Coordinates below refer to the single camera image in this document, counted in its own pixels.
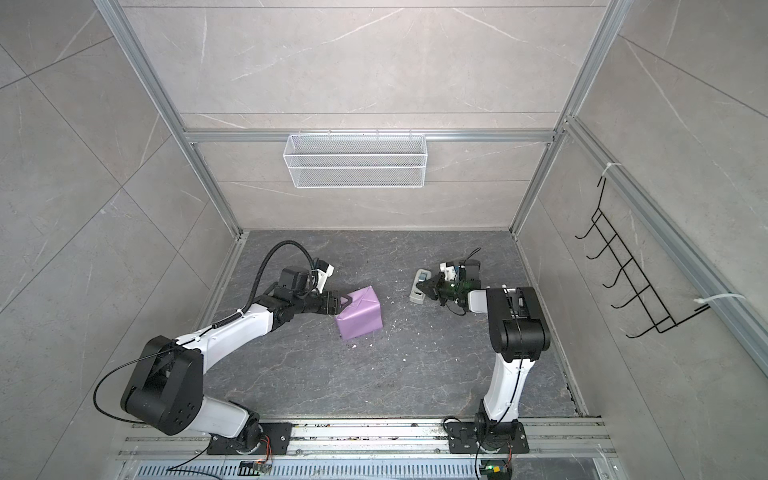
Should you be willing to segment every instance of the purple wrapped package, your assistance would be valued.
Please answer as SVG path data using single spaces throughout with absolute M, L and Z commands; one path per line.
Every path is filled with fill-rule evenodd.
M 336 315 L 336 325 L 344 340 L 382 328 L 382 306 L 372 286 L 352 292 L 349 296 L 352 303 Z M 342 304 L 346 302 L 343 297 L 341 300 Z

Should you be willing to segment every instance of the floor panel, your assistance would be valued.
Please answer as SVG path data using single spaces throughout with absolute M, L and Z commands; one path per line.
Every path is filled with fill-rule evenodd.
M 527 284 L 506 232 L 254 231 L 240 256 L 217 318 L 245 301 L 266 252 L 281 240 L 300 242 L 335 268 L 327 287 L 351 292 L 372 285 L 383 329 L 350 341 L 330 316 L 298 315 L 211 368 L 206 394 L 262 415 L 472 415 L 490 384 L 494 352 L 485 316 L 456 316 L 437 302 L 408 300 L 416 270 L 471 252 L 483 285 Z M 288 265 L 304 266 L 286 246 L 264 272 L 260 291 Z M 521 416 L 572 416 L 574 403 L 554 349 L 536 363 L 521 399 Z

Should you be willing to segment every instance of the white wire basket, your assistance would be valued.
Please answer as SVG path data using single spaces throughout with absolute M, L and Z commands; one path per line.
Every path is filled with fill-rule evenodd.
M 283 158 L 296 188 L 423 187 L 422 134 L 294 134 Z

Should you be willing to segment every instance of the cable tie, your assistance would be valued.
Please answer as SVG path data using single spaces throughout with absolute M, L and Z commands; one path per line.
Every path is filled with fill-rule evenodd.
M 719 298 L 741 298 L 742 300 L 746 300 L 746 297 L 739 293 L 718 293 L 717 295 L 708 296 L 707 298 L 695 298 L 694 302 L 704 305 L 705 303 L 709 303 L 712 300 L 717 300 Z
M 603 173 L 600 174 L 601 177 L 605 177 L 605 172 L 608 171 L 609 168 L 613 167 L 614 165 L 621 165 L 621 164 L 615 164 L 613 162 L 608 162 L 605 164 L 605 169 L 603 169 Z

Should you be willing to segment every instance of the black wire hook rack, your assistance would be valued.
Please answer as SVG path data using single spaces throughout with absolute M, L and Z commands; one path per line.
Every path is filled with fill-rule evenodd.
M 645 310 L 645 313 L 648 315 L 648 318 L 650 319 L 650 322 L 652 325 L 647 329 L 645 329 L 644 331 L 638 333 L 637 335 L 627 334 L 627 338 L 631 338 L 631 339 L 640 338 L 641 336 L 645 335 L 646 333 L 650 332 L 653 329 L 656 329 L 656 331 L 659 333 L 664 333 L 670 329 L 673 329 L 676 326 L 679 326 L 687 322 L 688 320 L 694 318 L 699 313 L 706 312 L 710 308 L 709 305 L 699 306 L 694 310 L 694 312 L 691 315 L 687 316 L 682 320 L 675 320 L 674 317 L 672 317 L 672 314 L 667 308 L 667 305 L 664 304 L 664 301 L 661 299 L 656 289 L 654 288 L 653 284 L 648 279 L 648 276 L 643 271 L 643 267 L 638 263 L 637 260 L 635 260 L 634 255 L 627 248 L 627 244 L 624 242 L 624 239 L 622 239 L 621 236 L 618 234 L 613 224 L 611 223 L 611 221 L 608 219 L 608 217 L 605 215 L 605 212 L 601 208 L 601 205 L 603 202 L 603 194 L 605 193 L 605 177 L 600 177 L 600 180 L 598 181 L 598 188 L 601 189 L 600 200 L 598 200 L 598 207 L 594 210 L 594 213 L 590 217 L 592 225 L 589 227 L 589 230 L 587 230 L 587 233 L 585 233 L 581 237 L 576 235 L 576 238 L 578 238 L 579 240 L 583 240 L 584 238 L 587 237 L 587 235 L 589 235 L 592 232 L 592 230 L 597 231 L 600 234 L 600 237 L 605 242 L 605 246 L 603 247 L 602 250 L 600 250 L 600 252 L 597 255 L 595 255 L 594 257 L 590 257 L 589 255 L 587 255 L 587 258 L 589 260 L 596 260 L 597 258 L 600 257 L 600 255 L 602 255 L 607 250 L 611 252 L 611 255 L 613 255 L 613 258 L 616 260 L 616 263 L 619 266 L 619 271 L 618 273 L 616 273 L 616 278 L 614 278 L 613 283 L 611 283 L 610 285 L 606 285 L 605 283 L 603 283 L 603 286 L 605 288 L 613 288 L 614 286 L 616 286 L 616 283 L 618 282 L 619 278 L 621 277 L 621 274 L 623 273 L 624 276 L 627 278 L 627 282 L 629 282 L 630 286 L 632 287 L 632 290 L 634 291 L 634 295 L 629 300 L 627 300 L 621 305 L 611 304 L 611 307 L 618 310 L 626 307 L 633 300 L 637 299 L 640 302 L 640 304 L 643 306 L 643 310 Z M 612 234 L 606 233 L 603 231 L 603 229 L 600 228 L 600 226 L 598 225 L 598 221 L 600 219 L 605 220 L 605 223 L 611 228 L 611 231 L 613 232 Z M 611 244 L 612 243 L 615 244 L 616 241 L 621 243 L 621 246 L 624 247 L 624 249 L 627 251 L 627 254 L 629 255 L 629 260 L 627 260 L 626 262 L 622 262 L 621 260 L 619 260 L 619 256 L 616 254 L 614 247 L 611 246 Z M 635 282 L 632 281 L 632 278 L 630 277 L 629 273 L 627 273 L 627 268 L 629 266 L 634 266 L 635 268 L 637 268 L 637 270 L 642 275 L 642 278 L 645 283 L 644 286 L 642 286 L 642 288 L 638 289 L 638 285 L 636 285 Z M 654 316 L 650 313 L 650 310 L 648 309 L 648 300 L 644 300 L 642 297 L 642 294 L 645 293 L 646 291 L 649 291 L 649 293 L 653 294 L 653 296 L 656 297 L 656 300 L 658 301 L 658 303 L 661 305 L 661 309 L 663 310 L 663 313 L 662 313 L 663 318 L 661 320 L 656 321 L 654 319 Z

